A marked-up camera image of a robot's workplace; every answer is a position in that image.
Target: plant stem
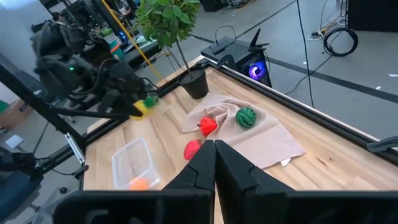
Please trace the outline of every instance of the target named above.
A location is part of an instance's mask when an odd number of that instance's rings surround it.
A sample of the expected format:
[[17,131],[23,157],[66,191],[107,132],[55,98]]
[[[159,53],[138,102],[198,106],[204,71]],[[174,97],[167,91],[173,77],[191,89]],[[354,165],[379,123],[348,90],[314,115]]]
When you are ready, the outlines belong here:
[[176,40],[175,43],[177,43],[178,51],[180,51],[182,60],[184,61],[184,64],[185,64],[185,66],[186,66],[186,68],[188,70],[188,73],[191,73],[191,70],[189,69],[188,63],[185,60],[184,54],[182,53],[182,50],[181,50],[181,47],[180,47],[180,43],[178,42],[178,40]]

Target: black pot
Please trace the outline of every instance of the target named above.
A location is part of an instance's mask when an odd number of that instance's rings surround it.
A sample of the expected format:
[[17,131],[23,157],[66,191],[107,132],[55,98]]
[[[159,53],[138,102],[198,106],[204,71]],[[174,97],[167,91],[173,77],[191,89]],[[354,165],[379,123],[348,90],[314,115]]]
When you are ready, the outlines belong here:
[[178,82],[196,100],[205,97],[209,92],[206,72],[202,67],[193,67],[190,73],[186,71],[178,78]]

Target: green ball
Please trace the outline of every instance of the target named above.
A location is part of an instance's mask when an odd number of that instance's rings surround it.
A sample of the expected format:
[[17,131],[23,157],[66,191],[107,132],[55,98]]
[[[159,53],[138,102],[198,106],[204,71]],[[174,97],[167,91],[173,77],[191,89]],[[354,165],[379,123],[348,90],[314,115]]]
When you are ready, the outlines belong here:
[[253,109],[251,108],[241,108],[237,113],[236,113],[236,122],[237,124],[244,128],[244,129],[249,129],[254,126],[254,123],[256,122],[257,116],[256,112],[254,112]]

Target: orange ball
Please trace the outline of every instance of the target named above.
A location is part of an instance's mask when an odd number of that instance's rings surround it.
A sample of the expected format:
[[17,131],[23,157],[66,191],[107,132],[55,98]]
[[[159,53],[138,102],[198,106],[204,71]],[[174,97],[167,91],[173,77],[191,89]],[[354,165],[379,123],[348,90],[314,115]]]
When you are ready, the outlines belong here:
[[129,190],[148,190],[149,187],[148,180],[143,177],[135,177],[130,180]]

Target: potted plant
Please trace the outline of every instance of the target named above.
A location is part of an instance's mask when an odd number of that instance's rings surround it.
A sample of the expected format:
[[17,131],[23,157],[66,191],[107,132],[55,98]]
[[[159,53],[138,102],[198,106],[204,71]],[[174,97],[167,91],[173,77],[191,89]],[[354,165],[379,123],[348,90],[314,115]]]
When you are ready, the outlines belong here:
[[188,66],[180,41],[185,40],[194,28],[199,6],[199,0],[141,0],[136,11],[136,27],[142,27],[145,39],[156,39],[160,48],[176,43],[187,68],[178,81],[194,99],[208,93],[206,74],[201,67]]

